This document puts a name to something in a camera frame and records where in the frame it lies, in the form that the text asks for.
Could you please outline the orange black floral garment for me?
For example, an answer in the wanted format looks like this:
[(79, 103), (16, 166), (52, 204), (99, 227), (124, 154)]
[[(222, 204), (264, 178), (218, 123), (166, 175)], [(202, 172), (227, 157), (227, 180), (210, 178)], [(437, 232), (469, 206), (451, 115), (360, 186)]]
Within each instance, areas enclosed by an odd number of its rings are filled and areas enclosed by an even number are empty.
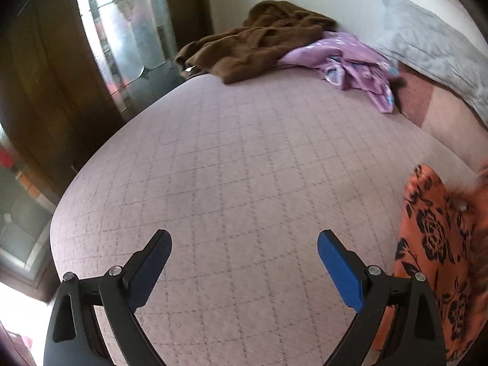
[(404, 189), (396, 277), (425, 275), (437, 303), (446, 358), (466, 353), (487, 323), (487, 168), (475, 187), (447, 188), (417, 166)]

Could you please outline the pink quilted bedspread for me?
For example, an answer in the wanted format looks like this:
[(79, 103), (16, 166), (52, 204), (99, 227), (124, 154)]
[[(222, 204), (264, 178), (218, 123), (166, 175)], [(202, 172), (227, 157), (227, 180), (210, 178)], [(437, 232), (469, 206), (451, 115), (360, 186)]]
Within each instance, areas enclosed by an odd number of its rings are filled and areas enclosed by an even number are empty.
[(56, 269), (104, 274), (159, 229), (173, 249), (136, 313), (168, 365), (321, 365), (354, 315), (317, 252), (334, 231), (390, 271), (418, 164), (473, 180), (450, 149), (310, 70), (185, 82), (79, 171), (50, 227)]

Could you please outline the dark wooden wardrobe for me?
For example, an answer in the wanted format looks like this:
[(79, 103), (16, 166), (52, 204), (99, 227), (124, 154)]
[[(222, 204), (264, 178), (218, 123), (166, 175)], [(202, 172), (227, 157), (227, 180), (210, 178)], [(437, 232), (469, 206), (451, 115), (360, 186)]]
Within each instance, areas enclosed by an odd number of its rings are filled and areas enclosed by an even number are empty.
[(76, 0), (1, 0), (1, 124), (57, 196), (123, 126)]

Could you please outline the pink quilted bolster pillow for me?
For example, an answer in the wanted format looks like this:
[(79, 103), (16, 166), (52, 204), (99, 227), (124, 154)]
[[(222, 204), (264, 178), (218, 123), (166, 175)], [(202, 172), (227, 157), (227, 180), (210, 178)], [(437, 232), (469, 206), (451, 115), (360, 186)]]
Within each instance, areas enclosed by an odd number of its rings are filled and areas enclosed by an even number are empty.
[(472, 170), (487, 161), (487, 127), (451, 89), (399, 64), (392, 86), (401, 114), (443, 143)]

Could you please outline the purple floral cloth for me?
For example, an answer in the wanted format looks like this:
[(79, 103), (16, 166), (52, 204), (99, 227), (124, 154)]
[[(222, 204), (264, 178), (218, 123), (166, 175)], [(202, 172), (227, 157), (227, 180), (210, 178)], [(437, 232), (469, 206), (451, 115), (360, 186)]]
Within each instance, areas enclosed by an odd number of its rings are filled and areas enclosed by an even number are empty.
[(394, 111), (395, 97), (389, 84), (399, 77), (399, 70), (351, 33), (325, 31), (321, 39), (292, 50), (276, 65), (316, 70), (341, 90), (354, 88), (365, 92), (380, 113)]

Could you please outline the grey quilted blanket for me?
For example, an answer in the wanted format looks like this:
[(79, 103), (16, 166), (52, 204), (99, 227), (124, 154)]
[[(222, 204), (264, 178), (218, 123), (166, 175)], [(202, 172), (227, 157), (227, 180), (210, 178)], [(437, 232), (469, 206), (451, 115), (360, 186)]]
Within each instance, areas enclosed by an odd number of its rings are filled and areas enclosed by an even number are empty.
[(460, 31), (410, 0), (381, 0), (379, 51), (461, 97), (487, 123), (487, 57)]

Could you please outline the stained glass window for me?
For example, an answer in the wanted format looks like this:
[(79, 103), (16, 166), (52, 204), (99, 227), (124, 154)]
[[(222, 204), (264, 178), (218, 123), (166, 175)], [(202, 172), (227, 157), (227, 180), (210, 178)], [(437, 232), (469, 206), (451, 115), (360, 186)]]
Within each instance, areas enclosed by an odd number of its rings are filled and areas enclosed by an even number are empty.
[(129, 121), (184, 81), (167, 0), (77, 0), (93, 57)]

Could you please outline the brown fleece garment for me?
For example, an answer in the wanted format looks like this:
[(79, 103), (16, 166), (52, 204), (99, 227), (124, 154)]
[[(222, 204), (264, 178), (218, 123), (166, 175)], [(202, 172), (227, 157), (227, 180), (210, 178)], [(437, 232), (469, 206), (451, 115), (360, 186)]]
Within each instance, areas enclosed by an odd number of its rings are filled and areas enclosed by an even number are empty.
[(337, 21), (287, 1), (266, 0), (249, 11), (241, 27), (206, 36), (175, 57), (180, 74), (212, 74), (234, 84), (266, 73), (287, 53), (314, 43)]

